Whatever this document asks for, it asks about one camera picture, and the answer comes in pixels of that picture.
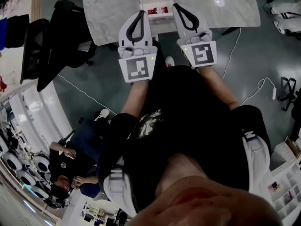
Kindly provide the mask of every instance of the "sneaker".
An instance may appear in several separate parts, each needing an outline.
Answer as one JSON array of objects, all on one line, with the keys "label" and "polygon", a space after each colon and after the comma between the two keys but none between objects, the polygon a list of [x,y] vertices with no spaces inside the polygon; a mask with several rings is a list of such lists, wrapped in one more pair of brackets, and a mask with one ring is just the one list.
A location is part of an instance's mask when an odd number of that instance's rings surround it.
[{"label": "sneaker", "polygon": [[106,118],[109,114],[110,111],[108,109],[103,109],[100,111],[99,116],[94,121],[97,121],[99,118]]},{"label": "sneaker", "polygon": [[274,21],[274,25],[275,25],[275,27],[278,29],[278,31],[279,31],[281,34],[285,34],[285,30],[284,30],[284,29],[280,29],[280,28],[278,27],[278,24],[279,24],[278,21]]},{"label": "sneaker", "polygon": [[159,35],[158,34],[152,35],[152,40],[159,42]]},{"label": "sneaker", "polygon": [[165,59],[166,67],[174,67],[174,59],[171,56],[167,56]]}]

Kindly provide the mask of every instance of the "printed logo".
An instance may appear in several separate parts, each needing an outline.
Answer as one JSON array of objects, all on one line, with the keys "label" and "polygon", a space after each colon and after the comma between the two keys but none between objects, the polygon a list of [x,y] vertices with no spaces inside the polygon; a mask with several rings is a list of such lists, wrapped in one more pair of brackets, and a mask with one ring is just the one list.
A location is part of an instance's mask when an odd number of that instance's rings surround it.
[{"label": "printed logo", "polygon": [[146,58],[127,60],[127,74],[129,80],[148,77],[149,71],[147,69]]},{"label": "printed logo", "polygon": [[61,168],[66,168],[66,167],[67,167],[66,163],[65,163],[65,162],[62,162],[62,163],[61,163]]},{"label": "printed logo", "polygon": [[191,46],[196,65],[213,63],[213,55],[210,43]]}]

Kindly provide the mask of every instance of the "shoulder strap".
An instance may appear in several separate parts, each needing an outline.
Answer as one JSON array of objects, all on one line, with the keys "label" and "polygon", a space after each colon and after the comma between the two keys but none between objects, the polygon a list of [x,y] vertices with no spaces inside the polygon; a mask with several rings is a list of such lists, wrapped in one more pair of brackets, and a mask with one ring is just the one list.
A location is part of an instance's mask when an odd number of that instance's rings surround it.
[{"label": "shoulder strap", "polygon": [[253,131],[245,132],[242,140],[249,167],[249,192],[253,192],[269,169],[269,149]]},{"label": "shoulder strap", "polygon": [[132,200],[130,181],[122,168],[111,170],[111,174],[103,182],[103,189],[108,198],[128,215],[134,217],[137,214]]}]

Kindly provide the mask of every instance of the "desk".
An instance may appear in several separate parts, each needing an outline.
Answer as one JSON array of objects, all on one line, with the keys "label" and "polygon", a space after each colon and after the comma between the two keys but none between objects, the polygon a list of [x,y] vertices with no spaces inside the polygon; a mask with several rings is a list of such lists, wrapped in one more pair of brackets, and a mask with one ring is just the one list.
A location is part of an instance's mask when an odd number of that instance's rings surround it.
[{"label": "desk", "polygon": [[[202,12],[210,28],[258,27],[260,16],[256,0],[224,0],[219,7],[214,0],[174,0]],[[139,0],[83,0],[87,24],[96,45],[118,41],[124,22],[140,10]],[[173,19],[150,21],[153,34],[173,32]]]}]

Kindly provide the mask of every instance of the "white robot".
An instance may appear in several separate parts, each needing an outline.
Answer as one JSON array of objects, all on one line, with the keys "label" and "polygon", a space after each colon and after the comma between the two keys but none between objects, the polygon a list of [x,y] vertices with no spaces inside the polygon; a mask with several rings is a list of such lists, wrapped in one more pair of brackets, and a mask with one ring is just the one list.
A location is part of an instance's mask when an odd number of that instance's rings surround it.
[{"label": "white robot", "polygon": [[[193,69],[217,63],[216,43],[212,41],[205,17],[198,11],[175,3],[173,14],[179,34],[177,44]],[[141,36],[133,38],[140,21]],[[157,57],[157,47],[152,45],[148,15],[141,10],[132,15],[119,31],[119,64],[125,82],[151,80]]]}]

